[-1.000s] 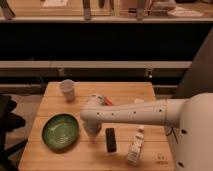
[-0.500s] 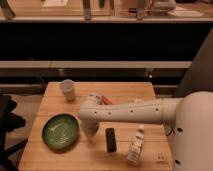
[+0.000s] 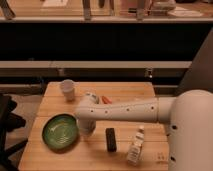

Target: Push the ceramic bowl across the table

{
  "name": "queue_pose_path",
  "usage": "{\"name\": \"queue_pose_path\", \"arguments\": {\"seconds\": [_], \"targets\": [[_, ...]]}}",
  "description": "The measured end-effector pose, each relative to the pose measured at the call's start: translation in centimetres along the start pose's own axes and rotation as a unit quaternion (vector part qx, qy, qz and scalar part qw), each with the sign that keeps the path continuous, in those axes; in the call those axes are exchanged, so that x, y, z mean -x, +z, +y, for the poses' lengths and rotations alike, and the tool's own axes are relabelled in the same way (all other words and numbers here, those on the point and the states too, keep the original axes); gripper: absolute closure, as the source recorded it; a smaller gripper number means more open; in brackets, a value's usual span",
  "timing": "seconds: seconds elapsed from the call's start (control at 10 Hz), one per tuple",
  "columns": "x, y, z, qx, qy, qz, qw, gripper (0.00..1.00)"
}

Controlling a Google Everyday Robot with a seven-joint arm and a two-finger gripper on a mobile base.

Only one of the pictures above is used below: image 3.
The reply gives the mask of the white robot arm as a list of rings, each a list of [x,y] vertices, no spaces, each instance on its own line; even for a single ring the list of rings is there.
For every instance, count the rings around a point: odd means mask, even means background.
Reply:
[[[177,97],[153,97],[100,104],[87,93],[75,109],[80,132],[97,121],[162,123],[169,126],[168,171],[213,171],[213,93],[190,90]]]

